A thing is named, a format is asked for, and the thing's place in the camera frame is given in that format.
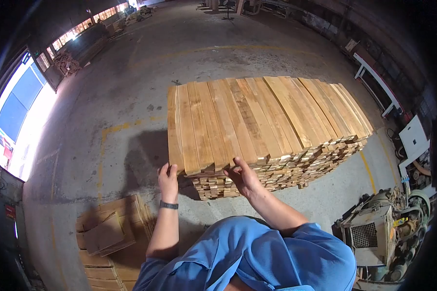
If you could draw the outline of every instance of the pile of wood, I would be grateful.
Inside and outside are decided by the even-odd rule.
[[[109,32],[104,25],[98,23],[69,40],[57,52],[53,60],[65,76],[71,76],[84,67],[108,42]]]
[[[342,84],[262,77],[168,91],[169,162],[201,199],[239,195],[223,169],[242,157],[270,191],[306,187],[366,144],[373,128]]]
[[[66,49],[59,50],[53,62],[65,76],[71,76],[81,69],[79,62]]]
[[[79,255],[93,290],[133,289],[154,226],[137,195],[102,204],[76,220]]]

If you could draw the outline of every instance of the wristwatch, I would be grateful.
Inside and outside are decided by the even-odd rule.
[[[160,200],[160,208],[170,208],[170,209],[178,209],[178,203],[177,204],[171,204],[171,203],[165,203],[162,200]]]

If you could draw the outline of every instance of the white electrical box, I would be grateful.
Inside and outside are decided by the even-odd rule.
[[[418,151],[421,151],[425,147],[425,144],[429,144],[417,115],[411,119],[410,123],[406,125],[399,135],[408,158],[417,155]]]

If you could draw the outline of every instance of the metal grille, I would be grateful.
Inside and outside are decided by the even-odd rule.
[[[39,67],[41,67],[42,72],[47,71],[48,67],[50,67],[50,63],[48,62],[48,60],[44,54],[40,54],[36,58],[36,61],[39,65]]]
[[[377,247],[377,231],[374,223],[353,226],[351,228],[353,245],[355,248],[375,248]]]

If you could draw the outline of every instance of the machine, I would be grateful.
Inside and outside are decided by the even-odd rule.
[[[431,217],[429,198],[421,190],[406,196],[398,187],[363,196],[336,221],[342,241],[356,258],[354,288],[396,290],[420,250]]]

